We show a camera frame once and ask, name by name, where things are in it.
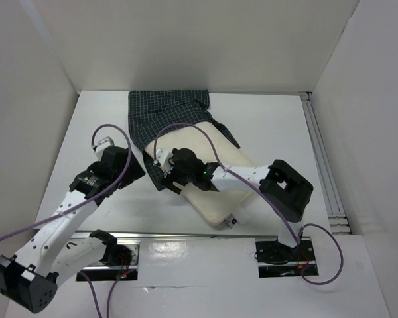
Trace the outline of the cream white pillow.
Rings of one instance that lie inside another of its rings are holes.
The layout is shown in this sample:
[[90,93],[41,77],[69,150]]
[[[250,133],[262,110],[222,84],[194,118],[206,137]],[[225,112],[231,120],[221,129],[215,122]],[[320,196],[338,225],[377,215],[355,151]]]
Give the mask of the cream white pillow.
[[185,196],[211,226],[222,224],[249,195],[228,170],[254,163],[209,122],[160,129],[144,157],[152,161],[157,185]]

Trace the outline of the dark checkered pillowcase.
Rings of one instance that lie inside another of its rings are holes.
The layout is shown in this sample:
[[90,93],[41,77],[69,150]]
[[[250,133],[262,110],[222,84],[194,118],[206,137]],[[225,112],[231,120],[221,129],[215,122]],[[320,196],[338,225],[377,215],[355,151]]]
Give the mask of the dark checkered pillowcase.
[[128,95],[128,128],[133,145],[143,155],[146,171],[158,191],[163,172],[146,154],[148,144],[155,141],[160,130],[174,123],[212,123],[236,148],[237,140],[228,128],[217,122],[208,111],[210,96],[207,90],[130,91]]

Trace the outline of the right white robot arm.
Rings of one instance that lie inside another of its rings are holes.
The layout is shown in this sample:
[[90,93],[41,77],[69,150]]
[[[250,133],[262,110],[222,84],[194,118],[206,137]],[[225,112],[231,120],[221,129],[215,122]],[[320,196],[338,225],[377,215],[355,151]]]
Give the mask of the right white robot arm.
[[157,149],[155,163],[163,170],[161,184],[180,193],[188,184],[201,191],[248,191],[263,198],[281,220],[276,251],[284,260],[299,252],[303,215],[314,191],[313,185],[283,160],[269,166],[223,166],[203,162],[187,148]]

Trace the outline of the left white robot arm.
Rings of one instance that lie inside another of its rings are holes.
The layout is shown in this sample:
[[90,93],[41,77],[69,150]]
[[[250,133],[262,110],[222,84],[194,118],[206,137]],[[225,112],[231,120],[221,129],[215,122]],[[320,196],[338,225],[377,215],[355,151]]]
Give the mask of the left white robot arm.
[[0,293],[31,313],[40,313],[58,287],[95,262],[128,269],[132,252],[109,232],[95,230],[79,243],[71,236],[103,201],[145,172],[128,149],[108,146],[79,173],[47,222],[12,256],[0,256]]

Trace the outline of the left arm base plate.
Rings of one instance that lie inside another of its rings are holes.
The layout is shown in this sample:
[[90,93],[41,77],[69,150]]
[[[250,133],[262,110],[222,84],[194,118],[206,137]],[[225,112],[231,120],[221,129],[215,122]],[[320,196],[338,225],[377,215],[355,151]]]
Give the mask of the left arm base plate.
[[118,241],[116,256],[109,263],[96,261],[82,272],[93,282],[115,281],[119,275],[123,275],[121,281],[136,281],[139,271],[140,242],[136,240],[121,239]]

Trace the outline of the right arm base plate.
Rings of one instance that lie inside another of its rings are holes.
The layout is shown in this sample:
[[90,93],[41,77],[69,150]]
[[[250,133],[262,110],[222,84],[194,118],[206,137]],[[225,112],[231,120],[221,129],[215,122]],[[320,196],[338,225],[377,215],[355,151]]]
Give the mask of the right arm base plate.
[[255,253],[260,278],[318,276],[318,265],[312,241],[302,239],[294,248],[285,248],[276,239],[255,239]]

